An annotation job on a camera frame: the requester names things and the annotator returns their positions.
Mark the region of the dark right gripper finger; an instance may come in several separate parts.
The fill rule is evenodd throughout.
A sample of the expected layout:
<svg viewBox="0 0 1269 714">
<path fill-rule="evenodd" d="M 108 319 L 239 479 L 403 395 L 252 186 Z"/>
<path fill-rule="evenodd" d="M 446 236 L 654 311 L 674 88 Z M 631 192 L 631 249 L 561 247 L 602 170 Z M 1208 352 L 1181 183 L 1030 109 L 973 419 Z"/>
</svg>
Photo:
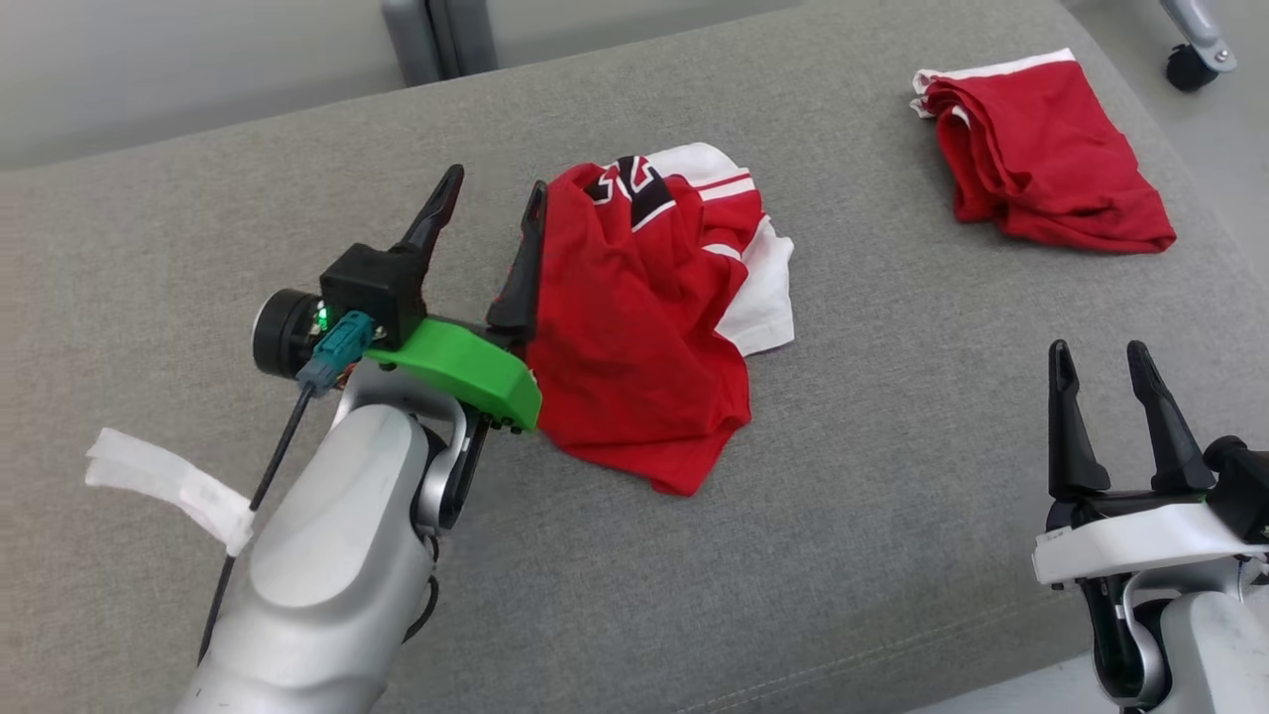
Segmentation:
<svg viewBox="0 0 1269 714">
<path fill-rule="evenodd" d="M 1074 502 L 1110 488 L 1109 474 L 1093 451 L 1077 394 L 1080 380 L 1068 344 L 1057 339 L 1048 354 L 1048 493 Z"/>
<path fill-rule="evenodd" d="M 1151 488 L 1165 495 L 1209 491 L 1214 487 L 1214 476 L 1203 462 L 1200 445 L 1162 380 L 1147 345 L 1132 340 L 1127 344 L 1126 356 L 1129 384 L 1147 419 L 1156 467 Z"/>
</svg>

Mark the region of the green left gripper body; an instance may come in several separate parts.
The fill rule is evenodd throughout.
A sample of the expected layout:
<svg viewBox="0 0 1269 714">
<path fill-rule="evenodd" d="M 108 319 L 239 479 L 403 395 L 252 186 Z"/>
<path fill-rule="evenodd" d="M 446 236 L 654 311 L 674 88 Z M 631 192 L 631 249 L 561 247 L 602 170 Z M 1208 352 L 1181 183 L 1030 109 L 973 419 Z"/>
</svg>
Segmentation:
<svg viewBox="0 0 1269 714">
<path fill-rule="evenodd" d="M 414 379 L 500 424 L 536 430 L 542 393 L 525 361 L 466 325 L 426 317 L 401 347 L 372 347 L 365 356 L 395 365 Z"/>
</svg>

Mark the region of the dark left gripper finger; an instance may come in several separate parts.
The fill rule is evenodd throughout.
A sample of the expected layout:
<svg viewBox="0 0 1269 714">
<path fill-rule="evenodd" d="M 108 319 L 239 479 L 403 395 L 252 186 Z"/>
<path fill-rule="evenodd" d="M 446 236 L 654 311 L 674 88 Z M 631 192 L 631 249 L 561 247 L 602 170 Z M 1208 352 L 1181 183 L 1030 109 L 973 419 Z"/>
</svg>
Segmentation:
<svg viewBox="0 0 1269 714">
<path fill-rule="evenodd" d="M 548 184 L 537 180 L 520 221 L 520 243 L 503 292 L 486 315 L 490 334 L 534 334 L 541 295 Z"/>
<path fill-rule="evenodd" d="M 463 166 L 447 169 L 404 238 L 393 245 L 393 254 L 410 256 L 418 261 L 430 261 L 440 231 L 450 222 L 463 181 Z"/>
</svg>

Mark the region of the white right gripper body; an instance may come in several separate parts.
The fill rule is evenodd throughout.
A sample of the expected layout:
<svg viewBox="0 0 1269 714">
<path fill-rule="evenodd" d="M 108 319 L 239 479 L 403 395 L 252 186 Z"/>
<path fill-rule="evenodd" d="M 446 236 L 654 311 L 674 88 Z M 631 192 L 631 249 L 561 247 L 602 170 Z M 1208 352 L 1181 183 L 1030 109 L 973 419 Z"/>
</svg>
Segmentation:
<svg viewBox="0 0 1269 714">
<path fill-rule="evenodd" d="M 1133 514 L 1096 514 L 1096 501 L 1057 502 L 1030 555 L 1044 586 L 1206 563 L 1220 557 L 1266 555 L 1264 543 L 1239 536 L 1209 505 L 1164 502 Z"/>
</svg>

